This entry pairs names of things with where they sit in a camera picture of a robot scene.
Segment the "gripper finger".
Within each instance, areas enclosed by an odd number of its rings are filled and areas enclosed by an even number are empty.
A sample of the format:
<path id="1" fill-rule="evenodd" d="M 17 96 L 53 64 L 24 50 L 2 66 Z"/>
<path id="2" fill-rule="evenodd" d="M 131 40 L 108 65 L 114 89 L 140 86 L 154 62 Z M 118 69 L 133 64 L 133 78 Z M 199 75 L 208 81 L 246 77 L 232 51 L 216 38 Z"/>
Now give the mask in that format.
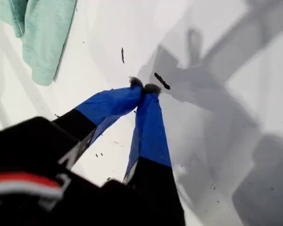
<path id="1" fill-rule="evenodd" d="M 143 89 L 124 182 L 158 206 L 180 209 L 158 99 L 160 91 L 154 84 L 146 84 Z"/>
<path id="2" fill-rule="evenodd" d="M 140 103 L 143 96 L 141 80 L 131 77 L 129 82 L 129 87 L 94 94 L 53 122 L 80 140 L 83 150 L 86 150 L 105 130 Z"/>

